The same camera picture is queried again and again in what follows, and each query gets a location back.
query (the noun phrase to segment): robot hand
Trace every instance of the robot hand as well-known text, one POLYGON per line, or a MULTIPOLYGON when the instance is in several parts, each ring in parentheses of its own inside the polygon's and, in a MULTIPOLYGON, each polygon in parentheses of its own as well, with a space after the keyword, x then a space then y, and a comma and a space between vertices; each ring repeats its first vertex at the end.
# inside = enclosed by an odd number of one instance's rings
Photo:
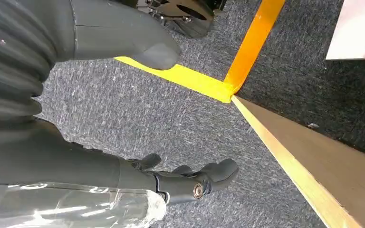
MULTIPOLYGON (((161 161, 159 155, 152 153, 141 160, 128 160, 140 171, 152 169, 161 161)), ((209 163, 200 171, 193 172, 187 165, 182 165, 172 172, 155 172, 156 192, 163 197, 167 204, 190 202, 200 199, 203 195, 226 188, 237 176, 239 167, 231 159, 220 163, 209 163)))

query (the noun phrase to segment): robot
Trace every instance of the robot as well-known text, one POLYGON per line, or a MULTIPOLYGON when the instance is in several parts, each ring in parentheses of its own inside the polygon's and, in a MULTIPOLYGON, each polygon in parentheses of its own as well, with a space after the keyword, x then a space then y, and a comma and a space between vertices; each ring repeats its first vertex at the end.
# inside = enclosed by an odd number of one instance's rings
POLYGON ((206 34, 224 1, 0 0, 0 228, 149 227, 166 207, 226 188, 227 159, 200 171, 152 171, 161 158, 123 159, 67 142, 35 117, 56 62, 133 58, 174 66, 179 46, 162 27, 206 34))

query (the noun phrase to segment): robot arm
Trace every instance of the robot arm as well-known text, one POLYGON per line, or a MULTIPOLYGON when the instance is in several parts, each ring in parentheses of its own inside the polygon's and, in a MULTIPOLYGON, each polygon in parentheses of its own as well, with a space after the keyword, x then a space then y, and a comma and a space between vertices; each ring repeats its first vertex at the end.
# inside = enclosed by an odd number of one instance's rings
POLYGON ((68 183, 145 189, 169 204, 195 201, 227 186, 233 160, 199 172, 147 171, 159 158, 124 160, 63 139, 34 117, 31 99, 58 61, 128 56, 169 69, 180 49, 149 15, 110 0, 0 0, 0 184, 68 183))

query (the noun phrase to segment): orange tape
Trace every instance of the orange tape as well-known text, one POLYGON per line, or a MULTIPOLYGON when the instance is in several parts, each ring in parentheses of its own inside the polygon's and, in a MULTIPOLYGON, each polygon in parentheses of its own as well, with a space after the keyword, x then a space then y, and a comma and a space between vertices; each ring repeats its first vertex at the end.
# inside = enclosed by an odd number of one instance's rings
POLYGON ((244 84, 284 4, 285 0, 263 0, 259 6, 224 79, 233 88, 233 94, 244 84))

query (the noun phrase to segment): screw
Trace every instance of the screw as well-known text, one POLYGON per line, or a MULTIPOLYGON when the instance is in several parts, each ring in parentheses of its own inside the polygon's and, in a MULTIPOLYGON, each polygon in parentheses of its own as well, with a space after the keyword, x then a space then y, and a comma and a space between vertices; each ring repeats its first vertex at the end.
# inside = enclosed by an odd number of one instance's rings
POLYGON ((194 186, 194 197, 196 199, 199 199, 203 196, 203 186, 200 184, 200 183, 197 183, 195 186, 194 186))
POLYGON ((185 23, 191 22, 191 18, 186 17, 186 16, 183 16, 183 17, 182 17, 182 20, 183 20, 185 23))

